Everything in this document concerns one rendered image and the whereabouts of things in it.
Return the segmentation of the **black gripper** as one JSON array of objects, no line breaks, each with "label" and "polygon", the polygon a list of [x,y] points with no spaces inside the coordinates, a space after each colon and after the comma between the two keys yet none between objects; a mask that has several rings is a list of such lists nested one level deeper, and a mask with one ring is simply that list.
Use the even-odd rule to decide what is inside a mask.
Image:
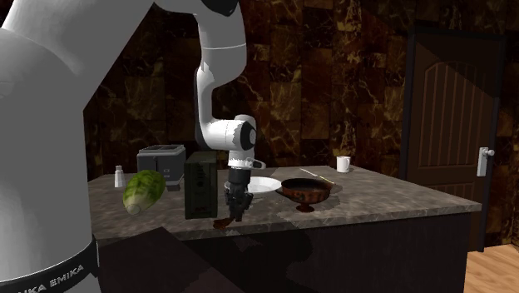
[{"label": "black gripper", "polygon": [[225,191],[225,202],[229,207],[229,218],[231,220],[236,219],[236,198],[238,198],[237,206],[237,221],[242,221],[243,215],[246,210],[250,208],[250,204],[254,199],[252,193],[247,192],[247,187],[250,183],[250,170],[249,169],[229,169],[229,190]]}]

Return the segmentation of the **white plate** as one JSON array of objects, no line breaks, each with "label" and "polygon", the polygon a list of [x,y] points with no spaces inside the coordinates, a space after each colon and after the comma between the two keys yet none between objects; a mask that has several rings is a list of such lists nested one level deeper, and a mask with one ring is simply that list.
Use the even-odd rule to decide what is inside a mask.
[{"label": "white plate", "polygon": [[265,176],[252,176],[247,186],[248,193],[262,194],[280,189],[281,181]]}]

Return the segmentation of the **dark green box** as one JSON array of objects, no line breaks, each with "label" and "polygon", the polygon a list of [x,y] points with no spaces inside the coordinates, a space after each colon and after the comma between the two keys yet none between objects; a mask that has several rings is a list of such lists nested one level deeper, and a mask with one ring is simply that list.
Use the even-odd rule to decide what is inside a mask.
[{"label": "dark green box", "polygon": [[185,218],[216,218],[218,214],[217,152],[197,151],[184,165]]}]

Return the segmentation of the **brown footed bowl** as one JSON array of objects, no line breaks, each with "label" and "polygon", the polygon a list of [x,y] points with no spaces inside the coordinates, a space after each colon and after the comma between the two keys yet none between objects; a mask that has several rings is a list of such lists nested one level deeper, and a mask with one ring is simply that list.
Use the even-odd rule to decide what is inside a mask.
[{"label": "brown footed bowl", "polygon": [[312,178],[291,178],[283,180],[276,192],[298,203],[298,211],[310,213],[314,211],[314,204],[329,198],[333,186],[332,183]]}]

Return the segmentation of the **thin pale knife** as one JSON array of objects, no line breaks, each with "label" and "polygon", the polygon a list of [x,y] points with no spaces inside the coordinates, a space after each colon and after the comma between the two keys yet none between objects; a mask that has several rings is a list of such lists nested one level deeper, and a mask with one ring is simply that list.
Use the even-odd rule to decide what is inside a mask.
[{"label": "thin pale knife", "polygon": [[304,172],[306,172],[306,173],[308,173],[308,174],[310,174],[311,176],[314,176],[314,177],[317,177],[317,178],[319,178],[319,179],[321,179],[321,180],[324,180],[324,181],[326,181],[326,182],[328,182],[328,183],[330,183],[330,184],[333,184],[333,185],[335,184],[333,181],[331,181],[331,180],[329,180],[329,179],[327,179],[327,178],[325,178],[325,177],[323,177],[323,176],[321,176],[321,175],[315,174],[315,173],[313,173],[313,172],[311,172],[311,171],[309,171],[309,170],[306,170],[306,169],[304,169],[304,168],[300,168],[300,170],[301,170],[301,171],[304,171]]}]

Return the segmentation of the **grey toaster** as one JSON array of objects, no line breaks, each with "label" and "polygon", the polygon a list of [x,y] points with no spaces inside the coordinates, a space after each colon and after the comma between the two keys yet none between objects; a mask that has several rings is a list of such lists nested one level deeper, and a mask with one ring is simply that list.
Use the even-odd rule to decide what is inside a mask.
[{"label": "grey toaster", "polygon": [[186,160],[183,145],[154,145],[140,149],[136,155],[137,170],[158,171],[166,180],[167,191],[179,191]]}]

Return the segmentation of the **green cabbage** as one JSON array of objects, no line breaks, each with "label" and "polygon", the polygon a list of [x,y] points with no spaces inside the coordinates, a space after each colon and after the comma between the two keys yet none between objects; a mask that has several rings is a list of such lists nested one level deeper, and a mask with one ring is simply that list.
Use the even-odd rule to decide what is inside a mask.
[{"label": "green cabbage", "polygon": [[153,206],[165,188],[166,180],[158,171],[139,171],[127,183],[123,206],[130,215],[137,215]]}]

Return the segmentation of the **dark brown door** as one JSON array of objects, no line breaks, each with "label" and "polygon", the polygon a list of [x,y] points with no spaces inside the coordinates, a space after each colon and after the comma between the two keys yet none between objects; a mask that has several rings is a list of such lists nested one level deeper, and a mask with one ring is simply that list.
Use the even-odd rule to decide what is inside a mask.
[{"label": "dark brown door", "polygon": [[481,204],[483,251],[507,39],[414,25],[408,32],[399,178]]}]

